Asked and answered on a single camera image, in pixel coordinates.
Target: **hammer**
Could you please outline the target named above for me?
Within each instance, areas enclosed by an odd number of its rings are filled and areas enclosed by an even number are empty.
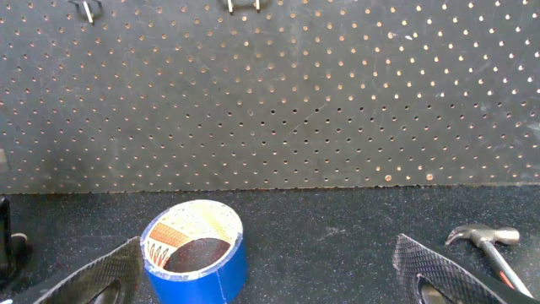
[[[495,242],[501,242],[506,245],[515,245],[520,240],[520,233],[515,228],[491,228],[487,225],[462,225],[454,229],[448,239],[446,245],[450,245],[456,239],[470,239],[476,247],[482,248],[491,262],[491,267],[500,278],[511,288],[518,290],[526,296],[530,296],[531,292],[525,287],[517,274],[510,268],[510,265],[503,259],[503,256],[495,248]]]

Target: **black table surface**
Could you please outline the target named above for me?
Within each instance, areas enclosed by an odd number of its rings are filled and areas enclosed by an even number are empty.
[[[22,278],[0,299],[63,269],[83,265],[131,236],[160,212],[205,198],[240,215],[249,278],[235,303],[401,302],[392,254],[405,233],[459,263],[494,275],[471,242],[444,247],[463,224],[513,226],[513,247],[497,246],[531,293],[540,296],[540,187],[395,187],[12,195],[13,232],[34,246]],[[137,303],[159,303],[146,277]]]

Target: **hammer head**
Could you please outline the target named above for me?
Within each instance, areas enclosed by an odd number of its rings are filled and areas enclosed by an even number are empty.
[[[520,233],[515,228],[491,228],[487,225],[463,225],[454,229],[446,245],[450,245],[456,239],[467,238],[474,242],[476,247],[480,247],[482,242],[501,242],[506,245],[515,245],[520,241]]]

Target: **blue painter's tape roll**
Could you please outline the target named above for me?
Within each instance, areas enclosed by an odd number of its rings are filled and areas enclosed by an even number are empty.
[[[173,272],[173,260],[184,257],[208,257],[195,247],[187,255],[182,248],[197,240],[220,240],[228,243],[226,252],[201,269]],[[211,201],[195,200],[167,209],[144,230],[141,238],[144,268],[162,304],[212,304],[232,301],[247,279],[246,247],[243,227],[238,214],[229,206]]]

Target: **tape roll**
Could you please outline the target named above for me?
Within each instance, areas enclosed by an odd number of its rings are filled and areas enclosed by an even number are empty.
[[[238,214],[212,200],[167,209],[141,237],[144,268],[163,304],[226,303],[247,279]]]

